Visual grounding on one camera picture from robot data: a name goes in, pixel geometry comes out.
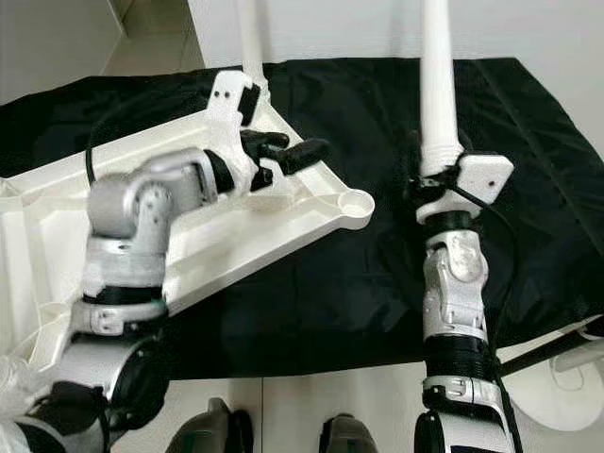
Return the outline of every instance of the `wall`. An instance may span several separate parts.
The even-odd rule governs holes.
[[[421,0],[257,0],[265,61],[417,57]],[[235,0],[189,0],[207,67],[241,62]],[[604,2],[451,0],[456,58],[517,57],[604,156]]]
[[[120,36],[108,0],[0,0],[0,104],[100,75]]]
[[[128,8],[130,8],[130,5],[132,5],[132,2],[134,0],[111,0],[113,2],[113,5],[115,6],[115,10],[117,11],[120,19],[124,19],[124,16],[126,15]]]

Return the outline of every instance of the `black fabric cover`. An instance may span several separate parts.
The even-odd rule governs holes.
[[[336,231],[170,321],[174,378],[303,374],[422,359],[421,230],[403,200],[419,130],[416,59],[266,65],[272,103],[303,137],[334,145],[329,167],[374,196],[361,231]],[[495,206],[518,230],[521,266],[501,344],[601,313],[604,165],[558,102],[515,59],[456,62],[461,140],[515,171]],[[0,109],[0,176],[81,151],[92,124],[119,112],[101,142],[205,107],[214,70],[90,77]],[[502,226],[481,215],[493,321],[511,271]]]

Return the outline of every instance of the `black cable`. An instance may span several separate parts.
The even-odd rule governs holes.
[[[501,212],[499,212],[498,210],[493,208],[491,205],[489,205],[488,203],[485,203],[481,199],[473,196],[471,193],[465,191],[461,187],[451,186],[451,187],[448,187],[448,189],[459,194],[466,200],[471,201],[475,205],[483,208],[484,210],[489,211],[501,223],[501,225],[503,225],[506,228],[506,230],[510,234],[510,239],[512,242],[512,271],[510,273],[510,278],[506,285],[504,295],[501,299],[502,300],[501,307],[499,308],[499,314],[497,315],[497,317],[495,319],[495,328],[493,329],[493,333],[491,335],[491,339],[489,342],[491,345],[492,352],[495,353],[497,350],[497,347],[496,347],[497,341],[499,338],[499,334],[501,332],[501,327],[503,325],[503,318],[504,318],[505,312],[508,308],[508,305],[510,304],[510,300],[512,298],[513,283],[516,280],[516,277],[518,274],[518,264],[519,264],[519,255],[520,255],[519,250],[518,250],[518,237],[516,235],[515,230],[513,229],[513,226],[508,221],[508,219],[506,219],[506,217]]]
[[[128,108],[132,107],[133,105],[138,104],[147,98],[152,98],[160,93],[173,92],[175,90],[178,90],[188,82],[189,82],[188,79],[184,79],[180,83],[177,83],[175,87],[171,87],[171,88],[163,89],[163,90],[155,90],[152,88],[149,90],[145,90],[144,92],[140,92],[139,94],[137,94],[134,97],[131,97],[130,99],[126,100],[125,102],[118,102],[117,106],[115,106],[113,109],[107,110],[103,114],[103,116],[101,116],[101,118],[92,125],[91,132],[88,136],[88,142],[86,144],[86,150],[84,152],[84,161],[85,161],[85,165],[86,165],[86,176],[88,178],[89,185],[92,185],[96,181],[96,176],[94,174],[94,168],[93,168],[93,164],[92,164],[92,149],[95,146],[96,135],[107,124],[107,121],[109,119],[111,119],[113,116],[117,115],[122,110],[128,109]],[[193,90],[193,94],[199,94],[199,90]]]
[[[155,94],[155,92],[141,92],[125,102],[119,102],[117,106],[115,106],[113,109],[107,110],[103,114],[103,116],[101,116],[101,118],[92,125],[91,133],[88,136],[88,142],[86,144],[86,152],[84,153],[84,160],[86,163],[86,176],[88,177],[88,183],[90,185],[92,185],[96,181],[96,176],[94,175],[94,168],[92,165],[92,147],[95,142],[96,135],[105,126],[108,119],[110,119],[112,116],[115,116],[120,111],[143,101],[147,97],[151,97],[151,94]]]
[[[510,224],[508,219],[506,219],[506,217],[501,212],[499,212],[498,210],[493,208],[491,205],[489,205],[488,203],[485,203],[481,199],[473,196],[471,193],[465,191],[464,189],[462,189],[461,187],[459,187],[457,185],[452,185],[452,186],[448,187],[448,189],[459,194],[466,200],[474,203],[475,205],[483,208],[484,210],[489,211],[492,215],[494,215],[495,218],[499,222],[501,222],[501,225],[503,225],[508,230],[508,233],[510,234],[510,239],[512,241],[512,271],[510,273],[510,278],[508,280],[508,284],[506,285],[506,289],[505,289],[505,292],[504,292],[504,295],[502,298],[501,307],[499,308],[499,314],[497,315],[496,320],[495,320],[495,328],[493,330],[493,334],[491,335],[491,341],[489,342],[489,345],[490,345],[490,349],[491,349],[491,361],[492,361],[493,367],[495,368],[495,370],[494,370],[495,371],[494,372],[495,382],[499,386],[499,390],[501,391],[501,400],[503,403],[503,411],[506,415],[508,424],[510,426],[510,433],[512,434],[515,453],[523,453],[522,441],[520,439],[520,432],[518,431],[516,417],[513,412],[512,402],[510,400],[510,395],[508,394],[508,391],[506,390],[506,387],[503,383],[503,379],[501,378],[501,373],[499,371],[500,362],[499,362],[499,358],[497,357],[497,340],[499,337],[499,333],[501,331],[501,326],[503,325],[504,315],[506,313],[507,307],[512,298],[513,283],[516,280],[516,275],[518,273],[518,265],[519,265],[519,257],[520,257],[518,237],[516,235],[515,230],[513,229],[512,224]]]

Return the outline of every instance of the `floor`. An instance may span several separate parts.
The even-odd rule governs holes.
[[[123,24],[126,34],[105,76],[153,76],[204,67],[187,0],[134,0]]]
[[[507,353],[515,355],[513,348]],[[424,410],[424,375],[423,364],[411,363],[302,377],[174,381],[159,416],[129,432],[112,451],[162,453],[186,420],[203,412],[210,397],[221,396],[231,409],[251,414],[256,453],[316,453],[323,422],[340,412],[361,419],[380,452],[412,452],[415,420]],[[602,451],[604,417],[570,433],[544,428],[518,410],[516,417],[527,453]]]
[[[134,0],[124,26],[127,37],[116,48],[106,75],[203,68],[186,0]],[[174,381],[159,416],[129,432],[112,451],[162,453],[186,420],[204,411],[209,398],[221,396],[231,409],[252,415],[256,453],[316,453],[322,424],[343,411],[370,428],[380,452],[412,452],[415,419],[424,410],[424,374],[424,365],[413,363],[303,377]],[[527,452],[591,453],[601,451],[604,443],[604,421],[563,433],[537,425],[520,411],[517,416]]]

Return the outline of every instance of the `white cylindrical post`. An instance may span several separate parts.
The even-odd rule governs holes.
[[[237,16],[242,43],[243,71],[260,86],[261,95],[268,97],[268,81],[262,71],[262,45],[256,0],[237,0]]]
[[[421,175],[453,165],[462,147],[457,134],[448,0],[424,0],[421,60]]]

